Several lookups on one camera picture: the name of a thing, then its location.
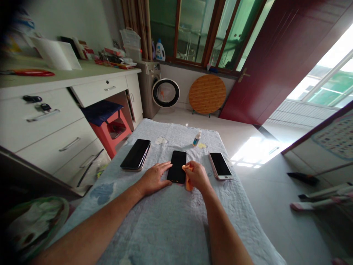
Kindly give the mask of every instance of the hand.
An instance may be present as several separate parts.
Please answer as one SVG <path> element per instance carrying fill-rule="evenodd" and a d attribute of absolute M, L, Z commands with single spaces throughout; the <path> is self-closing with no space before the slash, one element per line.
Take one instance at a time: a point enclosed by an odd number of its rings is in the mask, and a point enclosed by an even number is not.
<path fill-rule="evenodd" d="M 208 179 L 205 167 L 195 161 L 190 161 L 186 163 L 187 165 L 193 166 L 193 171 L 186 169 L 186 173 L 189 176 L 191 183 L 197 188 L 201 193 L 207 192 L 207 190 L 212 189 L 210 180 Z"/>
<path fill-rule="evenodd" d="M 169 162 L 155 164 L 150 169 L 147 169 L 145 174 L 135 183 L 137 190 L 144 197 L 159 191 L 160 189 L 170 186 L 172 182 L 170 180 L 161 181 L 163 173 L 172 167 L 173 164 Z"/>

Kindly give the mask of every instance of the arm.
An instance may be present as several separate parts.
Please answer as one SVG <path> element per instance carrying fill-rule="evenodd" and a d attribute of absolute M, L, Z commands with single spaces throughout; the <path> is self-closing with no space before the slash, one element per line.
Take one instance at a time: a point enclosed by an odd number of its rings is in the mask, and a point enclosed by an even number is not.
<path fill-rule="evenodd" d="M 171 166 L 169 161 L 148 169 L 133 186 L 40 253 L 32 265 L 96 264 L 132 207 L 144 196 L 172 184 L 160 181 Z"/>
<path fill-rule="evenodd" d="M 187 165 L 194 167 L 193 172 L 187 169 L 187 174 L 192 184 L 201 192 L 206 205 L 208 226 L 210 229 L 212 263 L 253 264 L 249 253 L 214 192 L 205 168 L 195 161 L 190 161 Z"/>

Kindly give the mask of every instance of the white tile floor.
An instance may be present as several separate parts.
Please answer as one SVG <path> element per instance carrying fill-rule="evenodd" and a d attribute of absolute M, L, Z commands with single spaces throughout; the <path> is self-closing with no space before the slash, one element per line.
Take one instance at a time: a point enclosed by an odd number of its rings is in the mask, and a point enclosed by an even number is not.
<path fill-rule="evenodd" d="M 267 154 L 264 162 L 269 159 L 269 150 L 274 156 L 279 149 L 273 149 L 276 145 L 266 141 L 255 127 L 216 116 L 192 115 L 191 111 L 178 108 L 161 109 L 153 120 L 218 131 L 266 235 L 287 263 L 331 264 L 332 255 L 316 217 L 310 212 L 298 214 L 289 208 L 289 203 L 298 200 L 297 195 L 312 190 L 286 175 L 295 169 L 282 155 L 261 164 L 259 153 Z M 251 167 L 239 166 L 239 162 Z"/>

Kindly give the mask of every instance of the white desk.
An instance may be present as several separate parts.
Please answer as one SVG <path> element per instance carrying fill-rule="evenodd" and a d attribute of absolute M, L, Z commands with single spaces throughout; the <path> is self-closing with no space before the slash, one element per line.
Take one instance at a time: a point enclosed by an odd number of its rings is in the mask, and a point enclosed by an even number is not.
<path fill-rule="evenodd" d="M 55 76 L 0 77 L 0 145 L 72 188 L 90 159 L 103 149 L 75 100 L 87 107 L 109 98 L 124 105 L 132 130 L 142 121 L 140 69 L 122 70 L 93 61 L 80 60 L 80 64 L 82 70 L 60 71 L 47 68 L 42 59 L 16 57 L 8 59 L 2 70 L 45 69 Z M 43 101 L 28 103 L 24 95 Z M 50 105 L 50 114 L 38 109 L 41 103 Z"/>

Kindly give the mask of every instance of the washing machine door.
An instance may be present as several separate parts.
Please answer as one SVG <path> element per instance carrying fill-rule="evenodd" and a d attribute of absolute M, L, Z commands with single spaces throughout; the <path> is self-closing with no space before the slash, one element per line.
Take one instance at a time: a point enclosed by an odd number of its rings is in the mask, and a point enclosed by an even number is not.
<path fill-rule="evenodd" d="M 178 84 L 167 78 L 154 80 L 152 88 L 153 101 L 160 107 L 171 107 L 177 103 L 180 90 Z"/>

